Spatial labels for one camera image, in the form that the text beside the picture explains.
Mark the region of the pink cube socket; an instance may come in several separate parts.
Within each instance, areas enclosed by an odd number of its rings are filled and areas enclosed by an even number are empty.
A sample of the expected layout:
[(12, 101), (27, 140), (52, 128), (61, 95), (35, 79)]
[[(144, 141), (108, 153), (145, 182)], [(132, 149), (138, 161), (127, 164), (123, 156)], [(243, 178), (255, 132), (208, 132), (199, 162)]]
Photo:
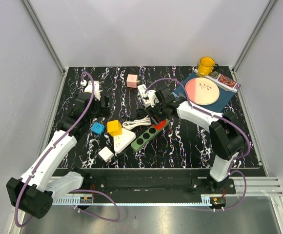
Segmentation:
[(128, 74), (126, 85), (128, 88), (137, 88), (137, 86), (139, 85), (138, 75)]

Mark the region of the white triangular power strip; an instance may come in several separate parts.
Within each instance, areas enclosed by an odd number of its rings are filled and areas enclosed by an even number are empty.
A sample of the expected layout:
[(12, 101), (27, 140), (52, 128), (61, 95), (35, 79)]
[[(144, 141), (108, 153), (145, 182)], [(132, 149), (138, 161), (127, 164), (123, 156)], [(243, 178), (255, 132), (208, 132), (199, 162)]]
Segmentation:
[(121, 153), (135, 138), (134, 132), (122, 128), (122, 134), (113, 137), (114, 152)]

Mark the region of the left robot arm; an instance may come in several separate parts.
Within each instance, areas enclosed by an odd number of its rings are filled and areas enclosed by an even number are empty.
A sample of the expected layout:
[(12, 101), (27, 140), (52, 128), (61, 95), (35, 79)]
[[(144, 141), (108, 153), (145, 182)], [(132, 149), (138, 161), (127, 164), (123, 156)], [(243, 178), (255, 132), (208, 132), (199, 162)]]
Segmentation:
[(39, 158), (19, 179), (8, 180), (7, 192), (16, 210), (41, 219), (53, 201), (73, 190), (86, 193), (90, 189), (91, 175), (80, 168), (69, 169), (56, 182), (50, 182), (50, 178), (63, 158), (89, 131), (93, 119), (110, 116), (109, 104), (108, 96), (98, 98), (89, 92), (76, 95), (74, 106), (58, 123)]

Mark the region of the white rectangular power strip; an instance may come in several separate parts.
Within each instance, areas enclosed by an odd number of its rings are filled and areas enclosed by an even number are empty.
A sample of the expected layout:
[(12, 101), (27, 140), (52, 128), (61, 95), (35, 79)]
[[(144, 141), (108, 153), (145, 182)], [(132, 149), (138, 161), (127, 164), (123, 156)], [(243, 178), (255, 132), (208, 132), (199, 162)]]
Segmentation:
[(146, 85), (144, 85), (144, 84), (138, 85), (137, 90), (138, 90), (138, 94), (141, 97), (145, 108), (150, 106), (150, 101), (149, 101), (148, 95), (146, 94)]

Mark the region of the yellow cube socket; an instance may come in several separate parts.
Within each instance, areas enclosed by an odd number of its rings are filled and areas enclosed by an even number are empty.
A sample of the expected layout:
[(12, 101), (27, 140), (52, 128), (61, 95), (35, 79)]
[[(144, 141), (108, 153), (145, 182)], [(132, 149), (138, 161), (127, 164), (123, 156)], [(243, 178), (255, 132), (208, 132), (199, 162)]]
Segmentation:
[(107, 123), (107, 132), (110, 136), (115, 137), (122, 134), (122, 125), (118, 120), (112, 120)]

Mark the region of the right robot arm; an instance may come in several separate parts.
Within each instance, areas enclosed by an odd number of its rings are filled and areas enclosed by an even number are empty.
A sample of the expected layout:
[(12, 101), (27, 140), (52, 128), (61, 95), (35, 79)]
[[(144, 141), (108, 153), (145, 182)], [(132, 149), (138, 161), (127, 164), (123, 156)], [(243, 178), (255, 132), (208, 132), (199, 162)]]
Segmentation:
[(199, 108), (183, 97), (175, 97), (169, 90), (149, 90), (142, 96), (149, 101), (146, 111), (155, 124), (174, 116), (190, 121), (210, 134), (215, 159), (210, 170), (207, 188), (218, 193), (224, 188), (229, 168), (234, 157), (245, 145), (245, 139), (238, 126), (229, 117)]

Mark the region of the green power strip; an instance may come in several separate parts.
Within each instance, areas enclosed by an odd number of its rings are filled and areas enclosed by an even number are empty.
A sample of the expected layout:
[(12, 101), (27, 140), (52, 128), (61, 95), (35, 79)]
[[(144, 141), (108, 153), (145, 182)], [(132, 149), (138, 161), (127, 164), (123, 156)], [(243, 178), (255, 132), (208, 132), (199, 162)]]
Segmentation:
[(161, 130), (156, 130), (153, 126), (150, 126), (145, 132), (143, 132), (139, 137), (137, 137), (131, 143), (131, 148), (133, 149), (133, 151), (135, 152), (139, 151), (141, 148), (147, 145), (152, 139), (154, 139), (164, 128), (162, 128)]

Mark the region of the red cube socket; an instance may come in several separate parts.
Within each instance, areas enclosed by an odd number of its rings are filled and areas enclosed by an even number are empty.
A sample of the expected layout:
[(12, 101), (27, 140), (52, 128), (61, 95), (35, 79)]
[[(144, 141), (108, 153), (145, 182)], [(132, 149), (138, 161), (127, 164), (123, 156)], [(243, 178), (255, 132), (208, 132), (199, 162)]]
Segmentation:
[(167, 123), (167, 119), (161, 121), (158, 124), (152, 124), (152, 126), (156, 129), (156, 130), (161, 130), (162, 128), (164, 128), (166, 126)]

